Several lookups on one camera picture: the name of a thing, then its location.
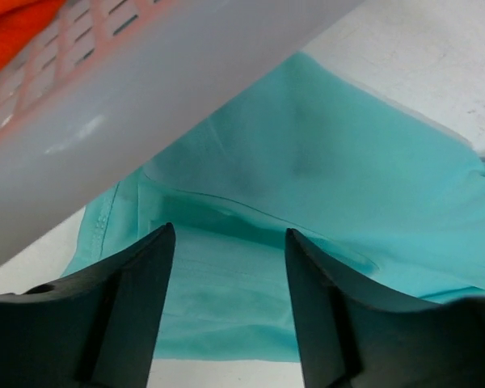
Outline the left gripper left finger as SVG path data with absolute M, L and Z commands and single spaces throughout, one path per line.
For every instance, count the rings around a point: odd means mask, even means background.
M 0 387 L 146 386 L 175 252 L 166 224 L 26 293 L 0 295 Z

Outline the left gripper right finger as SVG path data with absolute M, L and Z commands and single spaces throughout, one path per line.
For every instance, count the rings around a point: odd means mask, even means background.
M 408 296 L 294 229 L 285 264 L 305 386 L 485 387 L 485 297 Z

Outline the teal t-shirt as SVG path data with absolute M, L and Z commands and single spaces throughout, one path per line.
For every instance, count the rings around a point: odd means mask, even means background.
M 485 295 L 485 159 L 304 54 L 94 199 L 66 271 L 169 222 L 158 358 L 296 361 L 288 228 L 403 293 Z

